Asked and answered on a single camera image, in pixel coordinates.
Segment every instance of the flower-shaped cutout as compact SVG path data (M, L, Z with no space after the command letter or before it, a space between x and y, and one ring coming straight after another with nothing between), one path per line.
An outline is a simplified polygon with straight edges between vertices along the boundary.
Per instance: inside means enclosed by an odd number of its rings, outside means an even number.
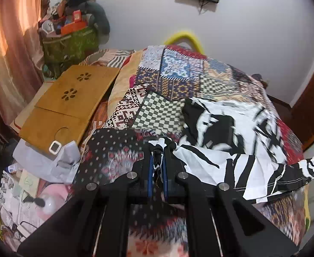
M77 93L77 90L71 88L70 90L64 92L62 99L64 99L65 101L68 101L69 98L71 99L74 98L76 96L75 95L76 93Z
M79 80L79 82L81 82L83 79L84 80L88 80L88 79L90 79L90 77L91 77L91 74L90 73L81 73L76 79L77 80Z

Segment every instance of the metal bolt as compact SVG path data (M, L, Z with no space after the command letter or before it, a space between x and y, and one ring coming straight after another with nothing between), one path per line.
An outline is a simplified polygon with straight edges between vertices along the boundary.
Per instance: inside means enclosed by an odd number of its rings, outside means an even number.
M89 191L93 191L93 190L95 190L95 189L97 188L97 184L96 184L96 183L88 183L88 184L86 185L86 188L87 188L87 190L89 190Z
M127 173L127 178L129 179L135 179L138 176L136 172L128 172Z
M189 177L189 174L187 172L180 172L178 173L178 177L181 179L186 179Z
M223 191L226 191L230 189L230 186L227 183L219 183L219 188Z

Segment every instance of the pink curtain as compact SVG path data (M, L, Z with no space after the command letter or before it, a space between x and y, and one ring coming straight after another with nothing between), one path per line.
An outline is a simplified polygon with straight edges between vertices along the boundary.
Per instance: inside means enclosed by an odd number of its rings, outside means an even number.
M0 0L0 138L42 84L41 0Z

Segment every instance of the pink cloth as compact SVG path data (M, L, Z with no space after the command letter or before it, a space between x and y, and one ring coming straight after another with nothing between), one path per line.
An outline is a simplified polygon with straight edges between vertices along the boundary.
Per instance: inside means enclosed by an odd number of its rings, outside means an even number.
M132 75L132 76L129 78L129 87L130 87L130 88L133 88L133 87L134 87L134 81L135 81L135 74Z

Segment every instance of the bed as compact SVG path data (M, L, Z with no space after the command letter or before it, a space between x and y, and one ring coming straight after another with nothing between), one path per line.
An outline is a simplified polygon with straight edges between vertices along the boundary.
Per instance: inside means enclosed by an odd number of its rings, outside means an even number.
M303 159L300 141L279 119L261 82L242 71L176 45L115 51L111 57L106 57L106 52L99 51L81 63L117 63L121 71L84 134L81 164L72 192L89 182L111 183L129 172L135 161L144 158L142 147L148 141L167 136L180 142L185 130L183 108L189 97L262 105L277 123L285 163ZM153 120L148 109L156 105L161 108L164 105L161 111L167 121ZM163 202L161 193L156 184L151 204L132 205L127 256L188 256L184 210ZM299 245L310 221L306 186L280 197L255 207Z

